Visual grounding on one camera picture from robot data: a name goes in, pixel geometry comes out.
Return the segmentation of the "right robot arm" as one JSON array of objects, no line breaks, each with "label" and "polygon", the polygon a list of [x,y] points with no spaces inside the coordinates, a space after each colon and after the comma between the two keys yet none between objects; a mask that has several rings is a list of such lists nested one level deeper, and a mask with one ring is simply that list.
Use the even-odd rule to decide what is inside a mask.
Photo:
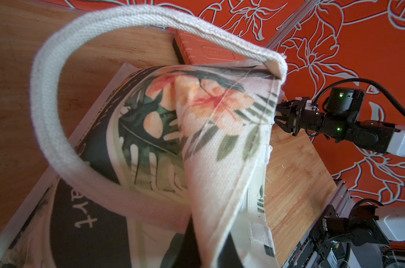
[{"label": "right robot arm", "polygon": [[[375,87],[405,117],[405,109],[385,87],[369,79],[349,78],[327,86],[313,100],[296,98],[277,105],[276,125],[293,136],[304,130],[309,137],[323,135],[336,143],[348,141],[374,153],[405,157],[405,127],[359,121],[365,91],[343,86],[351,82]],[[347,216],[325,217],[321,225],[324,241],[318,244],[317,252],[323,252],[333,241],[348,246],[388,245],[405,241],[405,207],[386,207],[379,201],[363,199]]]}]

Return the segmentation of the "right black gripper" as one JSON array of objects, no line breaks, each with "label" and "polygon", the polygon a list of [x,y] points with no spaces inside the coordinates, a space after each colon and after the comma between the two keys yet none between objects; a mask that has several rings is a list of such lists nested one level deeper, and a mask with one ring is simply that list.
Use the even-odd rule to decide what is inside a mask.
[{"label": "right black gripper", "polygon": [[297,136],[300,130],[308,137],[318,136],[323,119],[324,113],[312,105],[309,97],[285,101],[276,107],[275,124],[292,136]]}]

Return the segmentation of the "white canvas tote bag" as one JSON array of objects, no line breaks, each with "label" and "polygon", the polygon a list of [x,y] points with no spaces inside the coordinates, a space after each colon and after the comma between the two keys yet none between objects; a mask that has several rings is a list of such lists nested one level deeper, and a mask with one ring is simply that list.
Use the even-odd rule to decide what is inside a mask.
[{"label": "white canvas tote bag", "polygon": [[[183,30],[245,57],[124,64],[72,139],[58,115],[67,59],[118,29]],[[284,55],[169,8],[91,12],[52,35],[30,74],[49,169],[0,235],[0,268],[276,268],[264,209]]]}]

